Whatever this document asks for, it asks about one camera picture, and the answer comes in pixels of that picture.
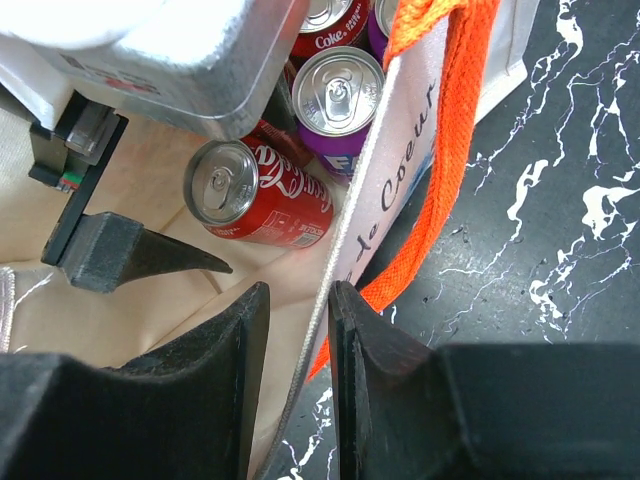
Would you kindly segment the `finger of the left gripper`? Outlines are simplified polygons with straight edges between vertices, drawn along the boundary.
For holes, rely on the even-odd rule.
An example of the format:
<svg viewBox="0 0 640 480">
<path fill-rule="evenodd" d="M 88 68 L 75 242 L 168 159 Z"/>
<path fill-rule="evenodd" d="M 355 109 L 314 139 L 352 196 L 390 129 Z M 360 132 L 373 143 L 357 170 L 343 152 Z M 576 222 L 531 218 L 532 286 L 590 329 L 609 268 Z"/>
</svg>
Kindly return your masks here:
<svg viewBox="0 0 640 480">
<path fill-rule="evenodd" d="M 92 292 L 188 270 L 233 272 L 223 259 L 113 212 L 82 216 L 69 244 L 69 283 Z"/>
</svg>

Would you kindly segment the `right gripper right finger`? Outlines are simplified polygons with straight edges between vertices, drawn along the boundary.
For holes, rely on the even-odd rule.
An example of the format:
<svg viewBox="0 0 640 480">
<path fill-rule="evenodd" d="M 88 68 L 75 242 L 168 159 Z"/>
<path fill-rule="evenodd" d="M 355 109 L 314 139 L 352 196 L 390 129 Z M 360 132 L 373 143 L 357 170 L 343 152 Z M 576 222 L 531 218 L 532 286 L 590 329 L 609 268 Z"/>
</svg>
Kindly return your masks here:
<svg viewBox="0 0 640 480">
<path fill-rule="evenodd" d="M 635 479 L 633 344 L 430 349 L 349 283 L 329 293 L 343 479 Z"/>
</svg>

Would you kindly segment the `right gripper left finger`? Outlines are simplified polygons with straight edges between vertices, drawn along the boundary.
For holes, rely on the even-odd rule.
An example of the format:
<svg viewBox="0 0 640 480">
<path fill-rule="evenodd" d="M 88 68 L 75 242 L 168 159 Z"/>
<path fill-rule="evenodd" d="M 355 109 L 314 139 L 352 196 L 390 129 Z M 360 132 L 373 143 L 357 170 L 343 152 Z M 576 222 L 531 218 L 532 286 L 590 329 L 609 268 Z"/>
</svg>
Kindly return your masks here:
<svg viewBox="0 0 640 480">
<path fill-rule="evenodd" d="M 5 479 L 243 479 L 270 322 L 267 284 L 118 369 L 1 358 Z"/>
</svg>

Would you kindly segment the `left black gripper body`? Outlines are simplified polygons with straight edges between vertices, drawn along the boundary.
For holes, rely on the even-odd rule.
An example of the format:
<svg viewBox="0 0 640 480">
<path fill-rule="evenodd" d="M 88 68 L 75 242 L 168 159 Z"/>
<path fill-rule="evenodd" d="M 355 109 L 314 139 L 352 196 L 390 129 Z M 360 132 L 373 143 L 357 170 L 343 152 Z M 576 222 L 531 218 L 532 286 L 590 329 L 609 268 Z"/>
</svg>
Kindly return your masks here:
<svg viewBox="0 0 640 480">
<path fill-rule="evenodd" d="M 77 92 L 53 129 L 38 120 L 31 124 L 34 163 L 28 176 L 70 195 L 42 251 L 43 263 L 61 262 L 127 124 L 128 119 L 112 107 Z"/>
</svg>

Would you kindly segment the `red can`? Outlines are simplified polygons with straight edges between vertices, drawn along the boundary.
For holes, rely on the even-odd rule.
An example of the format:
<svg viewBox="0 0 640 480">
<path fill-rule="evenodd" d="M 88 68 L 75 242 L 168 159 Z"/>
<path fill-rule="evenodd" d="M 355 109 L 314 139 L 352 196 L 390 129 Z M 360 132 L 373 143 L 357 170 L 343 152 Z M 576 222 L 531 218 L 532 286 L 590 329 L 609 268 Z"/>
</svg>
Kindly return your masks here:
<svg viewBox="0 0 640 480">
<path fill-rule="evenodd" d="M 309 59 L 332 47 L 362 47 L 369 12 L 366 0 L 312 1 L 291 56 Z"/>
<path fill-rule="evenodd" d="M 187 165 L 183 197 L 217 237 L 288 249 L 318 242 L 334 216 L 326 184 L 255 137 L 203 145 Z"/>
<path fill-rule="evenodd" d="M 315 155 L 307 148 L 296 131 L 279 129 L 263 119 L 259 120 L 243 140 L 249 138 L 267 143 L 299 168 L 307 167 L 315 159 Z"/>
</svg>

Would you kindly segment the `purple can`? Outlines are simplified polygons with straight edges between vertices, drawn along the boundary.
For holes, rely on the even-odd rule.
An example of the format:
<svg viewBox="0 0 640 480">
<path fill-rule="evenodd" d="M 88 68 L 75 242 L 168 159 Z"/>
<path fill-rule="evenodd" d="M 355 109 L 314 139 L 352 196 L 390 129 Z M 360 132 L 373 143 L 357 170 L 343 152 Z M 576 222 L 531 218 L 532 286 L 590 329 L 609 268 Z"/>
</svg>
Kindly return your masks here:
<svg viewBox="0 0 640 480">
<path fill-rule="evenodd" d="M 375 0 L 369 13 L 367 30 L 371 51 L 379 63 L 383 62 L 398 0 Z"/>
<path fill-rule="evenodd" d="M 298 133 L 341 185 L 353 178 L 384 81 L 378 61 L 351 46 L 314 55 L 295 77 L 292 100 Z"/>
</svg>

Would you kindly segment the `beige canvas bag orange handles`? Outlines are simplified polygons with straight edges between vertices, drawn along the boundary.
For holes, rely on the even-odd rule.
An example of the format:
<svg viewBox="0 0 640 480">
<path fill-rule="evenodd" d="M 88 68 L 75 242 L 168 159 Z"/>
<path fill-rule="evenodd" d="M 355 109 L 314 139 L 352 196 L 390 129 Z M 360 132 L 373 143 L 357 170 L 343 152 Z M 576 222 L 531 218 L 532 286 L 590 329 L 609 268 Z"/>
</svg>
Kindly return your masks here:
<svg viewBox="0 0 640 480">
<path fill-rule="evenodd" d="M 70 243 L 59 264 L 41 261 L 70 195 L 28 176 L 34 163 L 29 129 L 37 119 L 1 83 L 1 358 L 53 353 L 118 369 L 263 282 L 270 322 L 243 479 L 262 478 L 305 382 L 327 362 L 331 287 L 355 285 L 411 189 L 430 171 L 417 222 L 363 298 L 381 312 L 415 278 L 457 200 L 477 121 L 513 89 L 509 72 L 525 72 L 522 56 L 536 10 L 534 1 L 398 1 L 378 62 L 385 77 L 380 104 L 351 182 L 337 183 L 307 147 L 315 159 L 301 169 L 326 184 L 334 216 L 328 232 L 306 248 L 223 239 L 188 209 L 183 182 L 194 154 L 210 141 L 246 135 L 208 138 L 113 108 L 128 124 L 82 216 L 119 214 L 233 269 L 162 274 L 113 292 L 69 283 Z M 292 90 L 308 59 L 291 52 L 260 119 L 298 133 Z"/>
</svg>

